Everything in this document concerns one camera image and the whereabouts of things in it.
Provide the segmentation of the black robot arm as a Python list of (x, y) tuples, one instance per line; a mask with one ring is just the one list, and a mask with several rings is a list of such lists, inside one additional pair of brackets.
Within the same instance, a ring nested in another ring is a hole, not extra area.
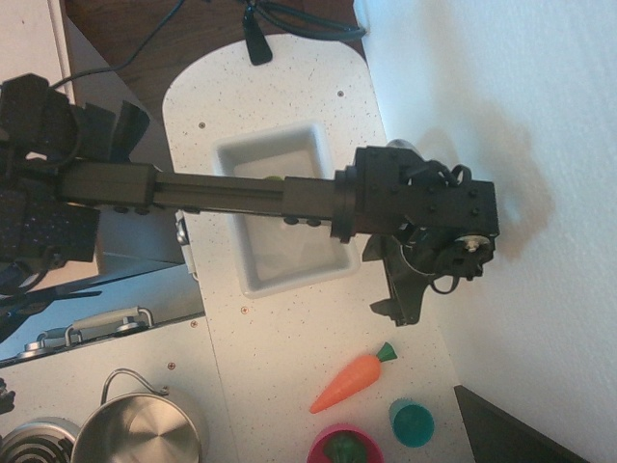
[(133, 164), (148, 115), (77, 106), (45, 78), (1, 86), (1, 292), (20, 298), (49, 271), (94, 258), (100, 208), (277, 217), (329, 225), (343, 243), (368, 238), (362, 257), (383, 263), (389, 297), (373, 312), (418, 322), (437, 279), (480, 277), (496, 249), (496, 190), (459, 165), (415, 150), (366, 147), (331, 179), (282, 180), (163, 173)]

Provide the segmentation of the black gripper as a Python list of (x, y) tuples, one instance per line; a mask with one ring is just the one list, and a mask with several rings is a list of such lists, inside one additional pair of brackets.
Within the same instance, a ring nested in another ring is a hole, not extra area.
[(370, 309), (387, 316), (396, 326), (415, 325), (420, 320), (427, 288), (440, 295), (456, 289), (456, 277), (445, 270), (444, 252), (451, 241), (420, 234), (415, 244), (401, 244), (395, 237), (371, 235), (362, 251), (362, 261), (383, 261), (389, 299), (370, 304)]

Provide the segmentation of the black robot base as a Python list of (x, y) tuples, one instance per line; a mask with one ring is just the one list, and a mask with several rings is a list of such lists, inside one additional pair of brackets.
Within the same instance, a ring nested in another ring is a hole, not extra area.
[(142, 195), (104, 183), (135, 171), (129, 156), (149, 117), (118, 115), (59, 95), (1, 101), (1, 293), (20, 296), (69, 261), (90, 261), (99, 207), (141, 206)]

